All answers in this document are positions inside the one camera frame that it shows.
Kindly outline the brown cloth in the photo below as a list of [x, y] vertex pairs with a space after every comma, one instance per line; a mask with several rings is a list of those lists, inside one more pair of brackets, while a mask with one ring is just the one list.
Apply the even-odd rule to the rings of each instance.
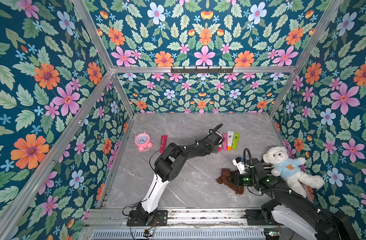
[[244, 186], [236, 186], [233, 184], [233, 180], [235, 180], [236, 174], [239, 174], [239, 171], [231, 171], [230, 169], [221, 169], [221, 176], [216, 179], [218, 184], [224, 184], [225, 186], [232, 189], [236, 195], [244, 194]]

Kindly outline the magenta toothpaste tube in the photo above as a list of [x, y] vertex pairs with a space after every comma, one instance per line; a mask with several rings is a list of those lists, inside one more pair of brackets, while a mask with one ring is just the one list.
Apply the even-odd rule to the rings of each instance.
[[167, 139], [168, 139], [168, 135], [161, 136], [160, 153], [163, 153], [164, 150], [166, 149]]

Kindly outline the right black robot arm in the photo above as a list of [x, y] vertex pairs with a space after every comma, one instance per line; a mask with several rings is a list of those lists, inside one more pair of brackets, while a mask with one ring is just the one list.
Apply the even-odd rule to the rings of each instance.
[[253, 187], [271, 200], [263, 204], [258, 217], [267, 224], [287, 226], [307, 240], [356, 240], [358, 238], [348, 216], [332, 213], [316, 206], [291, 190], [280, 177], [267, 174], [260, 161], [247, 164], [233, 160], [237, 171], [230, 181], [236, 187]]

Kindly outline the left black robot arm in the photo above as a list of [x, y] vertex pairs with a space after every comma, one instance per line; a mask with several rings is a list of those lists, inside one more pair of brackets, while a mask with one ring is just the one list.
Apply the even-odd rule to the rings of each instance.
[[191, 145], [169, 144], [155, 162], [154, 178], [146, 196], [136, 206], [135, 213], [140, 220], [146, 225], [153, 220], [163, 192], [180, 174], [187, 160], [218, 153], [218, 146], [224, 140], [217, 130], [211, 129], [206, 137]]

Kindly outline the pink toothpaste tube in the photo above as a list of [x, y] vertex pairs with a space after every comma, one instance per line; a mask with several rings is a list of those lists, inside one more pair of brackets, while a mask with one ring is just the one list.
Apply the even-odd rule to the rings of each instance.
[[227, 133], [222, 133], [222, 136], [223, 136], [223, 142], [222, 142], [222, 150], [223, 151], [227, 151]]

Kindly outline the white toothpaste tube orange cap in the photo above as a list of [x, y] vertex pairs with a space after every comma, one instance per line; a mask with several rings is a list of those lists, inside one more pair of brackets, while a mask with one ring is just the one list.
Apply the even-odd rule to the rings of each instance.
[[232, 150], [232, 143], [233, 143], [234, 131], [227, 131], [227, 150]]

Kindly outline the green toothpaste tube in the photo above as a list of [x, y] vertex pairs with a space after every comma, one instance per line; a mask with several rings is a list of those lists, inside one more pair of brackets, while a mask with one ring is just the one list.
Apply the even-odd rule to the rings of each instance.
[[232, 145], [231, 145], [231, 148], [233, 150], [236, 150], [239, 139], [240, 139], [240, 133], [234, 133], [233, 140], [232, 140]]

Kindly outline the white teddy bear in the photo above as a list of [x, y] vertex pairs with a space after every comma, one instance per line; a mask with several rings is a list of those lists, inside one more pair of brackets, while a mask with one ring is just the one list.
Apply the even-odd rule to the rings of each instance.
[[271, 170], [272, 175], [281, 177], [291, 190], [303, 197], [307, 197], [307, 190], [303, 185], [317, 190], [324, 185], [324, 180], [321, 176], [313, 176], [303, 172], [300, 167], [305, 165], [306, 159], [292, 159], [286, 147], [272, 147], [263, 154], [262, 159], [265, 163], [273, 166]]

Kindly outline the pink alarm clock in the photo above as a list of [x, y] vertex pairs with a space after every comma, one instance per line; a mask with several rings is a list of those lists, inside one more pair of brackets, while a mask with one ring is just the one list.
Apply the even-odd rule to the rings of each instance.
[[146, 152], [153, 147], [153, 144], [151, 142], [151, 137], [146, 132], [135, 135], [134, 142], [137, 145], [138, 150], [140, 152]]

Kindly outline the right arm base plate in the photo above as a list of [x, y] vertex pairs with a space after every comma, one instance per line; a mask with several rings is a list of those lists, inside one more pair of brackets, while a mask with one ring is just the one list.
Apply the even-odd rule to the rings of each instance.
[[272, 219], [268, 210], [245, 210], [244, 218], [251, 224], [271, 225]]

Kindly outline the metal hook rail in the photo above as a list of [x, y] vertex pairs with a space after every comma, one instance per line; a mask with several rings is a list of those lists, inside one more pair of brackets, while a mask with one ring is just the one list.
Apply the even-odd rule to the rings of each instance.
[[233, 73], [234, 67], [171, 67], [172, 74], [229, 74]]

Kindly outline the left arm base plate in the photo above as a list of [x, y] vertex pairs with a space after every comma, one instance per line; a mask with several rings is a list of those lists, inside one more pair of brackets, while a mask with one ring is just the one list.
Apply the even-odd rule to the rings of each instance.
[[167, 210], [156, 210], [149, 214], [141, 210], [130, 211], [130, 216], [127, 221], [128, 227], [152, 227], [152, 226], [167, 226], [168, 221]]

